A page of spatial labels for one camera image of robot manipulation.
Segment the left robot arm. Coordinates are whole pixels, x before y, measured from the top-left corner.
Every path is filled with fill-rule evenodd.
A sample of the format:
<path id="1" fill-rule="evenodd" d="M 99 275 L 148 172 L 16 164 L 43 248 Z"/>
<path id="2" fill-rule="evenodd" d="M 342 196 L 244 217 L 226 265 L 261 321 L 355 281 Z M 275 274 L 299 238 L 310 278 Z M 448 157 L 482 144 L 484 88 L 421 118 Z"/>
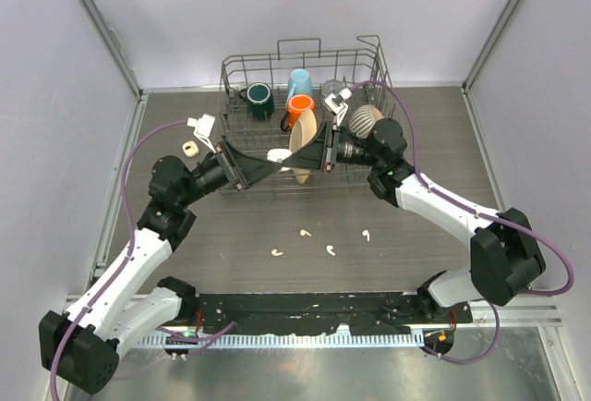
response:
<path id="1" fill-rule="evenodd" d="M 132 225 L 130 240 L 103 275 L 62 313 L 40 321 L 42 365 L 57 397 L 58 379 L 94 395 L 113 378 L 128 350 L 165 322 L 190 324 L 197 313 L 196 289 L 166 278 L 138 303 L 131 299 L 152 272 L 178 248 L 196 216 L 188 207 L 226 185 L 251 188 L 281 165 L 243 154 L 220 142 L 194 169 L 167 155 L 151 169 L 149 205 Z"/>

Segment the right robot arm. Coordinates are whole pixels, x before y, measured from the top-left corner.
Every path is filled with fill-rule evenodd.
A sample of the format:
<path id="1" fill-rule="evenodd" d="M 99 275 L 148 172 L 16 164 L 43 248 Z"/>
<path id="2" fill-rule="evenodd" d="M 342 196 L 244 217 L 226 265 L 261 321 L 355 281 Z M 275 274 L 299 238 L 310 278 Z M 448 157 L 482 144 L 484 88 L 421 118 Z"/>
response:
<path id="1" fill-rule="evenodd" d="M 365 165 L 378 199 L 426 218 L 467 246 L 466 268 L 438 273 L 417 290 L 416 308 L 425 321 L 438 322 L 452 306 L 469 300 L 506 305 L 546 269 L 540 247 L 528 233 L 527 217 L 516 209 L 501 213 L 438 191 L 405 160 L 406 147 L 400 124 L 391 118 L 379 120 L 364 139 L 325 123 L 283 166 L 330 172 L 337 164 Z"/>

